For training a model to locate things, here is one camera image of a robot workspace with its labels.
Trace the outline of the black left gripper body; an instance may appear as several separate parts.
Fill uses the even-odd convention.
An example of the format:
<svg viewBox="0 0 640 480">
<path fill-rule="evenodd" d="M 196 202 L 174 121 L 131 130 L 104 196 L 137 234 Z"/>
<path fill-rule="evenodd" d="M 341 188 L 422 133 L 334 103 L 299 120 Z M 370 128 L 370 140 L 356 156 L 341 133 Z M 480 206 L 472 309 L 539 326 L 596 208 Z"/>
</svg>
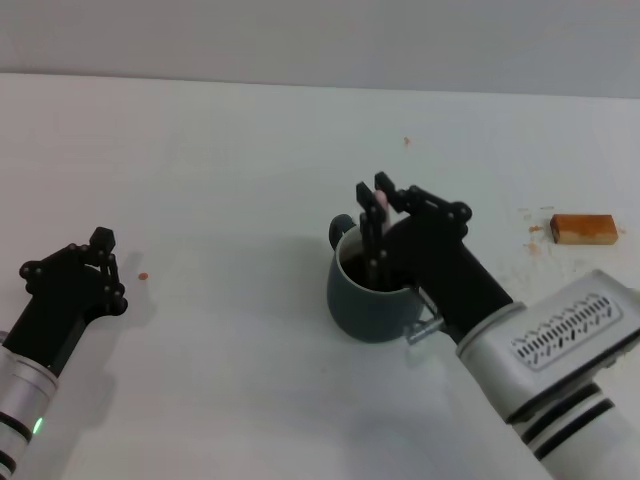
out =
<svg viewBox="0 0 640 480">
<path fill-rule="evenodd" d="M 59 375 L 88 324 L 105 315 L 105 256 L 54 253 L 23 264 L 20 276 L 31 299 L 3 346 Z"/>
</svg>

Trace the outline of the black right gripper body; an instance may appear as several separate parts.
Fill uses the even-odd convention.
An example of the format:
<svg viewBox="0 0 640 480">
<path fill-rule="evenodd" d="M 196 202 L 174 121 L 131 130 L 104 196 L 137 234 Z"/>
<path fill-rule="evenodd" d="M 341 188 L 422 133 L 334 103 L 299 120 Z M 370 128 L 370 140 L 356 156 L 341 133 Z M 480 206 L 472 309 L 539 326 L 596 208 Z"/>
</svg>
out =
<svg viewBox="0 0 640 480">
<path fill-rule="evenodd" d="M 420 287 L 456 343 L 513 299 L 463 243 L 466 225 L 447 215 L 421 213 L 387 231 L 391 278 Z"/>
</svg>

